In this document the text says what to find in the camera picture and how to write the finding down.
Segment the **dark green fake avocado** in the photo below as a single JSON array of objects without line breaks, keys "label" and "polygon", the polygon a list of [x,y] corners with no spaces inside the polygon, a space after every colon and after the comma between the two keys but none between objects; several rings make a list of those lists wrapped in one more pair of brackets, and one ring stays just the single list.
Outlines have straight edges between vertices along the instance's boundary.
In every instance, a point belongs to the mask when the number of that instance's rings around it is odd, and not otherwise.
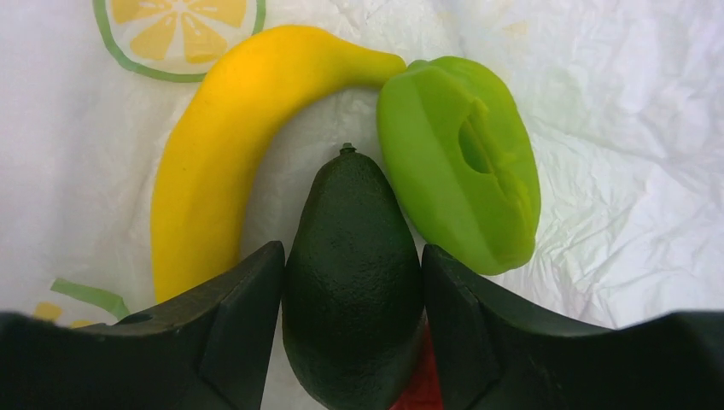
[{"label": "dark green fake avocado", "polygon": [[381,168],[350,143],[316,174],[284,270],[283,345],[328,409],[389,409],[423,337],[416,245]]}]

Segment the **translucent plastic bag with prints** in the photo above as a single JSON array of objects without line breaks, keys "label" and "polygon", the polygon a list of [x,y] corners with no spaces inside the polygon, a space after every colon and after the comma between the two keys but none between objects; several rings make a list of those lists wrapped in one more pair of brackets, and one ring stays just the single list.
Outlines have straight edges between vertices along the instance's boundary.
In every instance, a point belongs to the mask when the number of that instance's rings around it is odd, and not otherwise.
[{"label": "translucent plastic bag with prints", "polygon": [[[173,126],[220,55],[284,24],[504,80],[542,209],[531,261],[484,277],[620,330],[723,314],[720,1],[4,1],[1,315],[76,329],[155,305],[149,210]],[[303,111],[263,159],[242,243],[290,251],[312,179],[349,142],[375,161],[373,91]],[[277,323],[257,409],[317,409]]]}]

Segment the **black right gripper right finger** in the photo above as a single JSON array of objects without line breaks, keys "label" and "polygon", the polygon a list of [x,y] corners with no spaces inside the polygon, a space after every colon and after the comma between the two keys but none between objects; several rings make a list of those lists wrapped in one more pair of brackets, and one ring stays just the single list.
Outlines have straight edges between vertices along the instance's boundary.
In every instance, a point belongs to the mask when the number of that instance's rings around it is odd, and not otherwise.
[{"label": "black right gripper right finger", "polygon": [[723,314],[673,312],[620,330],[571,319],[423,250],[446,409],[720,409]]}]

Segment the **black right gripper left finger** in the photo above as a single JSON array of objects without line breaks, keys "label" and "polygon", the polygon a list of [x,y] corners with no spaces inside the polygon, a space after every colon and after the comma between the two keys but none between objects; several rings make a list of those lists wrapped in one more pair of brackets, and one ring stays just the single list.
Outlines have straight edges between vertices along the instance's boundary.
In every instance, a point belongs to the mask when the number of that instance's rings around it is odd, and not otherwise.
[{"label": "black right gripper left finger", "polygon": [[1,315],[4,409],[257,409],[282,290],[283,245],[115,325]]}]

